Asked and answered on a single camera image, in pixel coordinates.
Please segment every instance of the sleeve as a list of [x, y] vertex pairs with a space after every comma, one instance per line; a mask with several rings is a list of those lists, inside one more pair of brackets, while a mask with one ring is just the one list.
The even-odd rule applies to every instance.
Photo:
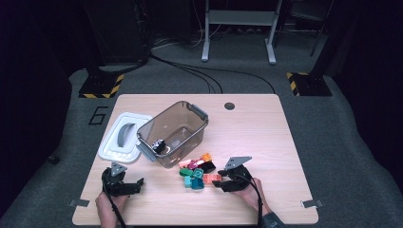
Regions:
[[285, 228], [285, 225], [274, 212], [271, 212], [271, 213], [263, 216], [262, 227], [263, 228]]

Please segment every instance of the table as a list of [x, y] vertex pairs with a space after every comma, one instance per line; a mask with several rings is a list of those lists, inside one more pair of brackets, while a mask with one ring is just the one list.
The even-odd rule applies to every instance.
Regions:
[[[230, 157], [252, 156], [244, 166], [263, 183], [269, 205], [286, 224], [313, 224], [316, 208], [303, 208], [311, 192], [277, 95], [271, 94], [125, 94], [115, 104], [106, 133], [123, 112], [156, 116], [178, 101], [188, 101], [204, 110], [209, 124], [201, 144], [184, 160], [208, 152], [217, 169]], [[233, 110], [224, 105], [232, 103]], [[124, 181], [144, 178], [140, 194], [129, 198], [122, 212], [127, 225], [246, 225], [257, 223], [257, 212], [220, 188], [205, 186], [200, 191], [184, 188], [179, 167], [163, 168], [141, 156], [127, 167]], [[102, 190], [101, 175], [110, 166], [98, 155], [89, 172], [82, 200], [73, 223], [99, 225], [95, 199]]]
[[248, 11], [248, 10], [212, 10], [209, 0], [205, 0], [205, 32], [204, 45], [201, 60], [208, 61], [210, 51], [210, 24], [219, 25], [250, 25], [250, 26], [270, 26], [269, 37], [264, 39], [269, 64], [276, 64], [276, 56], [273, 51], [273, 37], [276, 32], [279, 11], [282, 0], [278, 0], [275, 11]]

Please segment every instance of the gray carpet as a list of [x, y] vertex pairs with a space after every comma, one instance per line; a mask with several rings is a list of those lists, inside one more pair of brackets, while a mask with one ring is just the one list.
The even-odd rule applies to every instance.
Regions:
[[[374, 160], [355, 129], [352, 110], [332, 78], [325, 76], [332, 97], [295, 97], [286, 72], [309, 72], [317, 53], [309, 57], [314, 39], [285, 33], [275, 48], [278, 63], [269, 66], [262, 34], [249, 33], [213, 41], [208, 63], [202, 63], [202, 45], [172, 45], [152, 52], [181, 64], [238, 70], [258, 75], [273, 85], [290, 126], [312, 195], [325, 206], [318, 208], [319, 221], [312, 227], [402, 227], [403, 198], [391, 175]], [[113, 70], [124, 66], [108, 66]], [[261, 79], [247, 74], [203, 70], [217, 80], [223, 93], [273, 93]], [[0, 220], [0, 227], [74, 227], [74, 208], [120, 94], [209, 93], [202, 79], [150, 59], [125, 75], [116, 97], [78, 98], [86, 79], [79, 70], [70, 77], [73, 85], [66, 127], [55, 151], [57, 165], [44, 162], [18, 199]], [[213, 81], [210, 84], [219, 93]], [[106, 114], [102, 124], [88, 125], [97, 107]]]

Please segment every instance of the clear plastic bin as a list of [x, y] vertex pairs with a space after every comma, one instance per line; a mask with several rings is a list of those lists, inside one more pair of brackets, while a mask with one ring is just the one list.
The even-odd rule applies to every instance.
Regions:
[[[201, 142], [208, 115], [194, 104], [180, 101], [137, 131], [139, 150], [152, 162], [157, 160], [165, 168], [171, 168], [186, 157]], [[164, 140], [165, 149], [157, 153], [152, 144]]]

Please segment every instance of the human hand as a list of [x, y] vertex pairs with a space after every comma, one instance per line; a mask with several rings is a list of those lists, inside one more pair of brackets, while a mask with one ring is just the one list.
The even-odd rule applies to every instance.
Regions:
[[[122, 212], [125, 207], [125, 202], [129, 198], [129, 196], [119, 196], [119, 197], [111, 197], [113, 203], [118, 208], [119, 212]], [[112, 210], [112, 204], [110, 204], [109, 199], [106, 196], [105, 192], [101, 192], [97, 199], [95, 199], [98, 217], [101, 221], [101, 227], [110, 228], [116, 227], [116, 222], [118, 218], [116, 217], [115, 212]]]
[[[269, 205], [267, 204], [266, 198], [263, 193], [263, 188], [261, 186], [261, 180], [257, 178], [253, 178], [251, 182], [254, 182], [258, 188], [258, 191], [260, 193], [261, 197], [261, 202], [263, 203], [262, 206], [262, 215], [265, 216], [269, 213], [272, 212], [272, 209], [270, 209]], [[232, 194], [241, 197], [247, 205], [255, 208], [256, 211], [259, 210], [259, 203], [258, 203], [258, 193], [256, 192], [255, 188], [249, 184], [245, 189], [236, 191], [236, 192], [231, 192]]]

